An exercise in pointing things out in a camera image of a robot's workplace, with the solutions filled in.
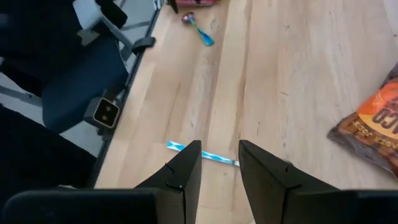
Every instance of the red object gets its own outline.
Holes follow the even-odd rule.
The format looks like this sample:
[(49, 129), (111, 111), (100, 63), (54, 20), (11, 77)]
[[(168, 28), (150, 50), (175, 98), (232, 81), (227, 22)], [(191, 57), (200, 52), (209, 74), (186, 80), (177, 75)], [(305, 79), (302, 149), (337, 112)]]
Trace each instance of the red object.
[(211, 6), (217, 3), (218, 0), (200, 0), (200, 4), (196, 0), (175, 0), (178, 6)]

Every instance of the candy wrapper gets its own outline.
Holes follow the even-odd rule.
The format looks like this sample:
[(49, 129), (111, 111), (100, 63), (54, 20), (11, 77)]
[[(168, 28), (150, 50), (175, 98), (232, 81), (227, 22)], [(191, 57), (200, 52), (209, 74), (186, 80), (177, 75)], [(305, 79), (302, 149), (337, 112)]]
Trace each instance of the candy wrapper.
[(178, 6), (212, 6), (216, 4), (218, 0), (200, 0), (200, 4), (198, 4), (196, 0), (175, 0), (175, 2)]
[(328, 137), (398, 177), (398, 63), (381, 89)]

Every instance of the wooden floor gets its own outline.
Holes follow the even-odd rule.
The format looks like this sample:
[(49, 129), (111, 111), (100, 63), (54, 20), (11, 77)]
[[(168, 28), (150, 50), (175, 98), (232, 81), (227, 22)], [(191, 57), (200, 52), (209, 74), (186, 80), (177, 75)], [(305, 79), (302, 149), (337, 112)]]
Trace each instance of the wooden floor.
[[(215, 40), (163, 7), (97, 181), (131, 188), (202, 140), (236, 159), (247, 139), (336, 187), (397, 189), (326, 138), (398, 62), (396, 0), (222, 0), (191, 9)], [(197, 223), (252, 222), (239, 169), (203, 160)]]

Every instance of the brown bag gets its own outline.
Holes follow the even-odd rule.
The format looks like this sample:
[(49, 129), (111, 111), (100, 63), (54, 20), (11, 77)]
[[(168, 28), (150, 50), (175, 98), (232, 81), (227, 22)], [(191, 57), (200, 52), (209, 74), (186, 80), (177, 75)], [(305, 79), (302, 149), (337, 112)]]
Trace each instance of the brown bag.
[(328, 137), (398, 177), (398, 63), (381, 89)]

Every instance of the blue and white straw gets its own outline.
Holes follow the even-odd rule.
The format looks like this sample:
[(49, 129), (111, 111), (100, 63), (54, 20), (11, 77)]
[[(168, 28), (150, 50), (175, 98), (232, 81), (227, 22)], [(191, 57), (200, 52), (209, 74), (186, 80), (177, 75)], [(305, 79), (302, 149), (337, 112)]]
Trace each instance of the blue and white straw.
[[(169, 149), (173, 149), (173, 150), (176, 150), (178, 152), (180, 152), (181, 150), (183, 150), (185, 148), (185, 146), (183, 144), (179, 144), (179, 143), (176, 143), (176, 142), (173, 142), (173, 141), (169, 141), (167, 143), (167, 147)], [(209, 152), (202, 151), (201, 152), (201, 156), (202, 156), (202, 158), (211, 159), (212, 161), (223, 162), (225, 164), (229, 164), (229, 165), (233, 165), (233, 166), (239, 166), (239, 161), (236, 161), (236, 160), (233, 160), (233, 159), (227, 159), (227, 158), (222, 157), (222, 156), (217, 156), (217, 155), (214, 155), (214, 154), (209, 153)]]

